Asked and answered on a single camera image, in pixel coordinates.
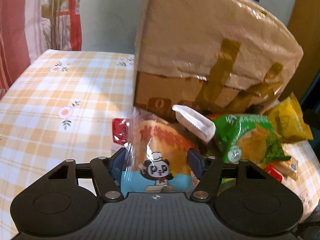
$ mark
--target floral curtain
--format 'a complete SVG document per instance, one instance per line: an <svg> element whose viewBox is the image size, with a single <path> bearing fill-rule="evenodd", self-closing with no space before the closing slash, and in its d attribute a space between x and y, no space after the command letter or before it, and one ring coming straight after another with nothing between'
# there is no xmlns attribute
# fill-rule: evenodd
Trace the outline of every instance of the floral curtain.
<svg viewBox="0 0 320 240"><path fill-rule="evenodd" d="M80 0L0 0L0 98L47 49L81 50Z"/></svg>

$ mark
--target yellow and white plaid tablecloth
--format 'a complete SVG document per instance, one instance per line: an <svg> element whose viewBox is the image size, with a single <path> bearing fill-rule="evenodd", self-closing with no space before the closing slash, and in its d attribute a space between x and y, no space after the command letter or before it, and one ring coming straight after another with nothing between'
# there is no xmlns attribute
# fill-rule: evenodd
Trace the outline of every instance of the yellow and white plaid tablecloth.
<svg viewBox="0 0 320 240"><path fill-rule="evenodd" d="M48 50L12 85L0 102L1 240L17 233L10 204L24 188L65 159L110 156L134 82L133 55Z"/></svg>

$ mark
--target panda wearing chef hat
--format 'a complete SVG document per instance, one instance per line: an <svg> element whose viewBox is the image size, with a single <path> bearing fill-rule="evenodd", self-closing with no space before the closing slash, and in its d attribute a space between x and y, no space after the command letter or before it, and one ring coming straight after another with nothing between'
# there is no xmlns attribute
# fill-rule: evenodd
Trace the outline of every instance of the panda wearing chef hat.
<svg viewBox="0 0 320 240"><path fill-rule="evenodd" d="M155 181L155 185L168 185L168 180L173 179L169 169L169 161L162 159L160 152L153 152L151 160L146 160L143 166L146 169L142 169L140 174L150 180Z"/></svg>

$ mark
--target cardboard box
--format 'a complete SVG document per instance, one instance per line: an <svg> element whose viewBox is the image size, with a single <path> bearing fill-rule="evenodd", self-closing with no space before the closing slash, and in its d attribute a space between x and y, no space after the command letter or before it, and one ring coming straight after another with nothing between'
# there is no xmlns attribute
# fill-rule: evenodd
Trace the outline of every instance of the cardboard box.
<svg viewBox="0 0 320 240"><path fill-rule="evenodd" d="M251 0L143 0L135 47L135 105L166 119L173 104L235 113L269 104L303 55Z"/></svg>

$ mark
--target panda face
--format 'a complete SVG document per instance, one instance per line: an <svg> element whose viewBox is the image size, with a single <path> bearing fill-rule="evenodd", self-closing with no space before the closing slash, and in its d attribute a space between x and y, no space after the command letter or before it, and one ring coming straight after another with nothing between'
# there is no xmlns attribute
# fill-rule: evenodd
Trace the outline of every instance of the panda face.
<svg viewBox="0 0 320 240"><path fill-rule="evenodd" d="M148 173L153 178L162 178L169 175L169 166L164 161L153 162L148 167Z"/></svg>

